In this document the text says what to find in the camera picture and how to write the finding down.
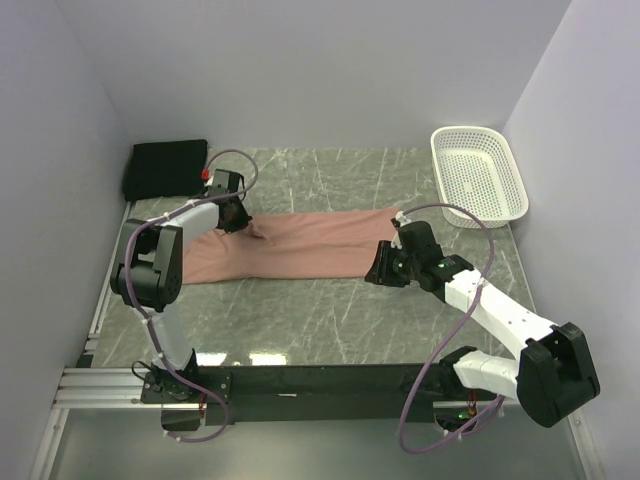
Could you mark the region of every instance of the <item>perforated basket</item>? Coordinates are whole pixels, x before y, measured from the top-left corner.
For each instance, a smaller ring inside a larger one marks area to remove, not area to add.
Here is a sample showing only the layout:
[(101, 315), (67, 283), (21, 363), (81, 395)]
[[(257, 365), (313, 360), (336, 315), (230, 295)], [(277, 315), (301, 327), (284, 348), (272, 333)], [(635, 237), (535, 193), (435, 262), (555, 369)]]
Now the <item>perforated basket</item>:
[[(505, 138), (482, 127), (444, 127), (431, 135), (438, 195), (469, 210), (490, 228), (522, 217), (529, 208), (518, 167)], [(478, 228), (463, 213), (442, 209), (457, 227)]]

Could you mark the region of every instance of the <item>gray floor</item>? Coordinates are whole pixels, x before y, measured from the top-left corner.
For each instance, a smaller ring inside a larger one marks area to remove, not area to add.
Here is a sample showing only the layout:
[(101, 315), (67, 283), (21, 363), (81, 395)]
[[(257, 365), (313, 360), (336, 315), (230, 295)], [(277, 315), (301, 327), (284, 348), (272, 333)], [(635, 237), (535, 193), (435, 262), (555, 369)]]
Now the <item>gray floor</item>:
[[(438, 200), (429, 149), (251, 149), (260, 179), (245, 205), (250, 214), (350, 211)], [(220, 166), (250, 173), (231, 155)], [(133, 217), (169, 211), (184, 199), (135, 205)], [(445, 253), (481, 268), (487, 241), (477, 230), (455, 228), (440, 209), (417, 213), (431, 222)], [(494, 230), (490, 279), (527, 308), (532, 301), (511, 231)], [(260, 280), (183, 287), (178, 300), (187, 338), (202, 364), (343, 364), (424, 361), (461, 312), (417, 286), (375, 287), (361, 279)], [(504, 347), (469, 322), (445, 350), (473, 345), (495, 355)], [(95, 367), (126, 367), (149, 358), (142, 328), (130, 308), (111, 297)]]
[[(198, 445), (163, 438), (159, 421), (157, 411), (72, 411), (51, 479), (585, 478), (566, 420), (545, 429), (519, 407), (477, 436), (421, 456), (400, 450), (396, 420), (246, 423)], [(442, 435), (433, 424), (408, 430), (412, 446)]]

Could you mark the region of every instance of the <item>gray marble surface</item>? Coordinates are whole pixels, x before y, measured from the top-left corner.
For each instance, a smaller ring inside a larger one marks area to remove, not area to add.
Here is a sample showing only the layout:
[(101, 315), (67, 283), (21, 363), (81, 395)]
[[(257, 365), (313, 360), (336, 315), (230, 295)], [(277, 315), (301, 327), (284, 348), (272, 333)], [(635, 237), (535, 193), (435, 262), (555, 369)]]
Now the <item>gray marble surface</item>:
[[(247, 195), (250, 214), (350, 211), (438, 200), (429, 149), (249, 149), (260, 166)], [(219, 166), (249, 175), (246, 160), (223, 156)], [(132, 217), (148, 218), (184, 199), (138, 202)], [(481, 268), (484, 234), (450, 225), (438, 208), (412, 218), (429, 221), (445, 254)], [(493, 231), (496, 258), (490, 280), (533, 308), (508, 227)], [(422, 362), (453, 328), (461, 312), (417, 286), (376, 287), (361, 279), (246, 279), (184, 286), (178, 303), (184, 330), (202, 364), (344, 364)], [(468, 322), (445, 349), (473, 345), (494, 355), (504, 347)], [(143, 330), (130, 308), (110, 296), (94, 367), (127, 367), (150, 358)]]

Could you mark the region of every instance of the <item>white wall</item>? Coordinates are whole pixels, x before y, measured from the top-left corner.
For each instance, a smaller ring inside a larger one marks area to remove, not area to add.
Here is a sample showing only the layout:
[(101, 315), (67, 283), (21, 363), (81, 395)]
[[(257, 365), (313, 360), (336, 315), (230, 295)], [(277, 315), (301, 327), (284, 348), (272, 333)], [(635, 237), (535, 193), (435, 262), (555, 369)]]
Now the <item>white wall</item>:
[(608, 478), (640, 478), (640, 3), (574, 0), (505, 128), (531, 200), (515, 230), (536, 305), (586, 334)]
[(122, 217), (120, 120), (53, 0), (0, 2), (0, 465), (27, 478)]
[(58, 0), (132, 138), (419, 146), (501, 128), (569, 0)]

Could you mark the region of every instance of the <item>pink cloth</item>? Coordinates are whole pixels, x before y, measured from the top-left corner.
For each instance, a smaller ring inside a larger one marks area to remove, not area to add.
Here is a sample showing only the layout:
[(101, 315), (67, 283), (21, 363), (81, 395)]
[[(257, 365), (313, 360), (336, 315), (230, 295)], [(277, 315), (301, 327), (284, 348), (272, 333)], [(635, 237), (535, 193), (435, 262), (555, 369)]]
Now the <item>pink cloth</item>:
[(184, 256), (183, 282), (364, 277), (378, 242), (393, 238), (399, 211), (256, 215), (246, 230), (196, 238)]

